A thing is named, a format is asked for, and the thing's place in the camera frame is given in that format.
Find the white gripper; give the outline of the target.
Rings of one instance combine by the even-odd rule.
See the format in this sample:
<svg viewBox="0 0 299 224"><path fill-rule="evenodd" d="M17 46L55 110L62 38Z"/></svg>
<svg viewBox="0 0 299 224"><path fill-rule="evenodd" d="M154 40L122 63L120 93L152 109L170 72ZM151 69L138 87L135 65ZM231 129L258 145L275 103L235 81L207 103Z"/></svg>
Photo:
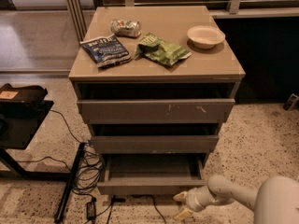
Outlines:
<svg viewBox="0 0 299 224"><path fill-rule="evenodd" d="M178 213L174 215L175 221L182 221L192 215L192 212L200 212L215 201L212 193L207 186L194 188L187 191L182 191L176 194L173 199L176 202L185 203L186 206L181 206Z"/></svg>

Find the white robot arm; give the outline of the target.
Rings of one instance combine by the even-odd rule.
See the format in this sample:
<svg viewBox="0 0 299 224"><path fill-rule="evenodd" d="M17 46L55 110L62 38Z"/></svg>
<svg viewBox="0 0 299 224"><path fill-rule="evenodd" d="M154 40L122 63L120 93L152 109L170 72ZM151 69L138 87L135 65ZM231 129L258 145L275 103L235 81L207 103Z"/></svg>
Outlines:
<svg viewBox="0 0 299 224"><path fill-rule="evenodd" d="M177 221L210 205L237 201L254 213L254 224L299 224L299 182L286 176L269 177L254 190L213 175L203 187L183 191L174 200L182 203Z"/></svg>

